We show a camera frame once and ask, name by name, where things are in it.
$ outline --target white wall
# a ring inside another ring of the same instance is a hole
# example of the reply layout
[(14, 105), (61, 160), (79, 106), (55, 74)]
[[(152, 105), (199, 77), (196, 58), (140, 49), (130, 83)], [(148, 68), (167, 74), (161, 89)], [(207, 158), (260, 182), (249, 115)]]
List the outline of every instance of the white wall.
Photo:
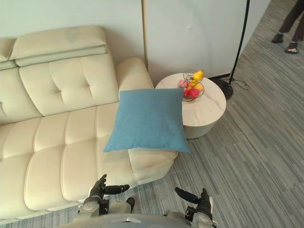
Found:
[[(244, 45), (269, 1), (251, 0)], [(186, 69), (203, 68), (206, 77), (229, 73), (245, 9), (245, 0), (145, 0), (147, 58), (153, 82)]]
[(141, 0), (0, 0), (0, 38), (81, 25), (106, 28), (115, 62), (143, 59)]

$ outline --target fruit basket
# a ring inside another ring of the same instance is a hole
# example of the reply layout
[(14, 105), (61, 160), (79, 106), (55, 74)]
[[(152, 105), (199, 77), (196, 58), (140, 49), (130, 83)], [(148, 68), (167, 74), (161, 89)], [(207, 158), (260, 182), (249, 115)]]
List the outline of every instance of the fruit basket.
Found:
[(204, 78), (203, 70), (186, 70), (184, 79), (178, 82), (178, 87), (184, 89), (183, 101), (193, 101), (204, 94), (205, 88), (201, 81)]

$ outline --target sofa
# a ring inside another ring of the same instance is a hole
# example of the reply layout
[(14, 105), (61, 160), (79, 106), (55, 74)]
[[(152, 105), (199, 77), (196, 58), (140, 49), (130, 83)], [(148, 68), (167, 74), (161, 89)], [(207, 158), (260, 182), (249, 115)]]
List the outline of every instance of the sofa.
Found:
[(132, 187), (165, 176), (176, 151), (104, 153), (119, 91), (153, 88), (143, 62), (114, 66), (99, 26), (0, 40), (1, 224), (77, 205), (107, 173)]

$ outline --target white marble table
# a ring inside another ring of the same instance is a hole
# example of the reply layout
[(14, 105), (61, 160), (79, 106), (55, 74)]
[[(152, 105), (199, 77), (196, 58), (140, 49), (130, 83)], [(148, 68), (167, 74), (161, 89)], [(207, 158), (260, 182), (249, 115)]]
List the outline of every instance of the white marble table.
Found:
[[(156, 89), (177, 88), (182, 73), (165, 77)], [(203, 136), (214, 126), (226, 109), (226, 99), (221, 89), (211, 80), (204, 78), (204, 94), (190, 102), (182, 102), (182, 119), (187, 139)]]

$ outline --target gray carpet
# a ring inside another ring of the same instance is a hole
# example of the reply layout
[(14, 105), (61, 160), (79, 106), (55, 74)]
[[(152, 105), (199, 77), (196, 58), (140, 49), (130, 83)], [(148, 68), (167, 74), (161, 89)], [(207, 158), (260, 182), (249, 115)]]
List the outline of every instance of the gray carpet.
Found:
[[(304, 227), (304, 46), (298, 55), (283, 52), (292, 32), (285, 43), (270, 43), (293, 3), (271, 2), (235, 73), (251, 88), (233, 85), (224, 116), (207, 135), (189, 140), (193, 153), (180, 154), (163, 179), (111, 201), (133, 196), (135, 213), (162, 215), (185, 211), (174, 187), (195, 194), (205, 187), (219, 228)], [(75, 214), (71, 208), (2, 227), (57, 227)]]

